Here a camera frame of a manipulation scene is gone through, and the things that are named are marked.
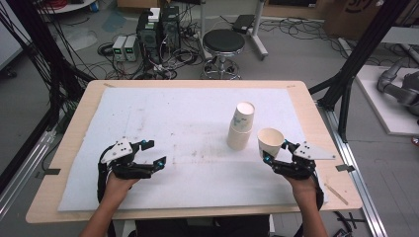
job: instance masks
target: wooden table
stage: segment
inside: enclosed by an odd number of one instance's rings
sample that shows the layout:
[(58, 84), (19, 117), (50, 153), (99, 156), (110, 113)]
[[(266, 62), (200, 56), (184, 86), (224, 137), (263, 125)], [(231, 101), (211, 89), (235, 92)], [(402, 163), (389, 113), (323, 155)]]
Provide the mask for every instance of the wooden table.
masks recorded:
[[(113, 81), (99, 80), (89, 84), (86, 92), (67, 128), (62, 141), (50, 164), (50, 169), (60, 169), (59, 175), (45, 176), (40, 189), (28, 211), (30, 223), (49, 223), (62, 221), (88, 220), (92, 211), (65, 211), (57, 208), (62, 199), (68, 174), (90, 121), (95, 114), (101, 97), (109, 87), (137, 88), (279, 88), (287, 89), (293, 101), (296, 115), (308, 142), (339, 154), (328, 130), (320, 117), (317, 107), (305, 85), (300, 81)], [(341, 210), (361, 208), (362, 201), (347, 172), (338, 172), (336, 166), (342, 165), (341, 157), (335, 160), (316, 161), (317, 169), (324, 182), (329, 201), (322, 210)], [(147, 209), (120, 210), (114, 219), (195, 217), (216, 215), (239, 215), (257, 213), (280, 213), (298, 211), (296, 205), (235, 206), (186, 209)]]

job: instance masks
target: round stool seat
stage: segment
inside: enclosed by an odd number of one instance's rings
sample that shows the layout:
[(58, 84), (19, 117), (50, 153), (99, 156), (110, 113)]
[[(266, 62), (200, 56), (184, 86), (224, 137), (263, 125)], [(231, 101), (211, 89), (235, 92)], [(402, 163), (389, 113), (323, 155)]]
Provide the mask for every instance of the round stool seat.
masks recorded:
[(233, 56), (244, 46), (244, 38), (232, 30), (213, 30), (204, 35), (204, 48), (211, 54)]

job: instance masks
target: paper cup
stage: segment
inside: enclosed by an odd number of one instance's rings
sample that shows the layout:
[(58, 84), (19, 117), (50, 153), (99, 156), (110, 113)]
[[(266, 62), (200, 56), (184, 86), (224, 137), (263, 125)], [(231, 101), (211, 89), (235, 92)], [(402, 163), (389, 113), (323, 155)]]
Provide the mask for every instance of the paper cup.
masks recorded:
[(241, 102), (234, 112), (231, 126), (238, 132), (247, 132), (252, 129), (255, 107), (249, 102)]
[(273, 157), (277, 157), (284, 141), (284, 136), (280, 131), (271, 127), (260, 129), (258, 132), (259, 155), (264, 158), (263, 151), (266, 151)]
[(233, 150), (243, 150), (249, 141), (251, 133), (252, 130), (239, 132), (231, 126), (227, 135), (227, 145)]

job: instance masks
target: black stool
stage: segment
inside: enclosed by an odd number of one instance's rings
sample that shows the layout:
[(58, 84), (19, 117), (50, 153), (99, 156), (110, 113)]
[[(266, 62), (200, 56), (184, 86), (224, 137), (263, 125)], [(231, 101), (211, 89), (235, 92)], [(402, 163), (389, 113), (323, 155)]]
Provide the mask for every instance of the black stool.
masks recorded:
[(239, 33), (228, 29), (214, 30), (204, 35), (203, 47), (212, 54), (213, 59), (206, 62), (201, 74), (209, 79), (240, 79), (238, 65), (226, 57), (240, 53), (244, 47), (244, 38)]

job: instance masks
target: floor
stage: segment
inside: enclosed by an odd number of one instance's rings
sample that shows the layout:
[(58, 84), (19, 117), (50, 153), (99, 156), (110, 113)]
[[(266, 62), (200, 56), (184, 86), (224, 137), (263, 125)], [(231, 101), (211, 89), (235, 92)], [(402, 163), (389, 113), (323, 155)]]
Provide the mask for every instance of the floor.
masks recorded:
[[(89, 36), (97, 39), (93, 45), (77, 51), (83, 62), (89, 66), (97, 78), (115, 76), (106, 59), (97, 53), (102, 43), (115, 40), (117, 35), (134, 34), (136, 27), (135, 12), (120, 12), (114, 4), (101, 7), (98, 13), (88, 9), (59, 15), (58, 20), (68, 29), (87, 29)], [(225, 17), (234, 22), (234, 17)], [(229, 28), (222, 18), (213, 17), (207, 20), (207, 29)], [(335, 75), (345, 63), (345, 54), (338, 44), (324, 36), (314, 39), (317, 30), (313, 27), (321, 23), (310, 23), (309, 34), (299, 28), (298, 35), (288, 34), (287, 27), (292, 22), (263, 21), (259, 37), (269, 55), (263, 60), (257, 54), (252, 42), (246, 38), (245, 49), (234, 57), (240, 65), (243, 80), (301, 80), (308, 88)], [(367, 64), (388, 66), (391, 61), (403, 57), (404, 53), (397, 47), (381, 45)], [(406, 66), (418, 67), (413, 61)], [(0, 171), (15, 156), (26, 138), (38, 124), (48, 109), (48, 90), (31, 62), (24, 56), (17, 57), (11, 65), (17, 77), (0, 76)], [(133, 72), (138, 63), (125, 64), (126, 72)], [(200, 78), (202, 65), (188, 65), (177, 69), (175, 79), (196, 80)], [(317, 100), (324, 92), (313, 95)], [(410, 136), (387, 135), (377, 119), (372, 107), (361, 88), (355, 82), (352, 90), (351, 105), (348, 117), (347, 138), (354, 153), (364, 181), (374, 200), (387, 236), (416, 236), (419, 232), (419, 148), (412, 145)], [(58, 134), (53, 147), (62, 134)], [(47, 166), (53, 151), (44, 159)], [(5, 216), (0, 221), (0, 232), (5, 236), (75, 236), (83, 228), (84, 222), (59, 224), (29, 224), (25, 220), (26, 212), (42, 182), (39, 164), (12, 202)], [(346, 218), (350, 214), (355, 219), (351, 222), (354, 236), (372, 236), (368, 226), (363, 222), (364, 215), (360, 210), (342, 212)], [(322, 212), (330, 236), (340, 228), (341, 222), (332, 212)], [(275, 215), (275, 232), (278, 235), (292, 236), (299, 226), (297, 214)], [(122, 233), (124, 223), (117, 221), (117, 230)]]

